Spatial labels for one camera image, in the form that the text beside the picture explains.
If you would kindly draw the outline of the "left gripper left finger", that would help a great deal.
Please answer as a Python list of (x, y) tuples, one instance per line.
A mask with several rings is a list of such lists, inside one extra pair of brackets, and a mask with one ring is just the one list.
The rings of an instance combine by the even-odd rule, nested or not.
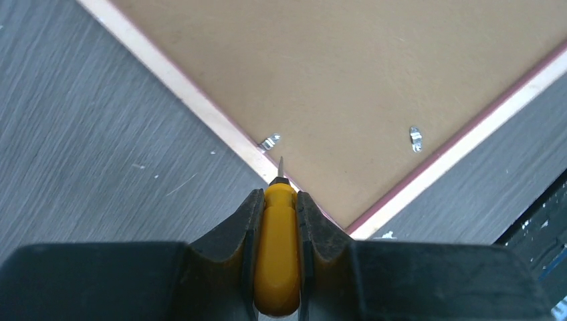
[(257, 320), (261, 189), (192, 243), (40, 243), (1, 265), (2, 320)]

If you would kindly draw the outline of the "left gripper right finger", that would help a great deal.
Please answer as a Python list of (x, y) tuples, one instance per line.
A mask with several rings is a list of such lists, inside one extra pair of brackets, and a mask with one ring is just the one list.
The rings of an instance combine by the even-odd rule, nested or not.
[(357, 241), (296, 203), (300, 320), (551, 320), (540, 284), (498, 245)]

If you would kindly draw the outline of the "orange handled screwdriver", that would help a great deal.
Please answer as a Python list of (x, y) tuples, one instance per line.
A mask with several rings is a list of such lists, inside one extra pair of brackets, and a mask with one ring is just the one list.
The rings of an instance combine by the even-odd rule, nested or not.
[(301, 269), (296, 217), (297, 192), (284, 174), (281, 158), (277, 175), (264, 193), (253, 298), (260, 313), (281, 318), (300, 305)]

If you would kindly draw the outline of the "pink picture frame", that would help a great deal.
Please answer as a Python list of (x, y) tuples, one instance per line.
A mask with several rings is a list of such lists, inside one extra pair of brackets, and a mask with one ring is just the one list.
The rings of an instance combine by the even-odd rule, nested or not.
[(259, 176), (356, 239), (566, 73), (565, 1), (82, 1)]

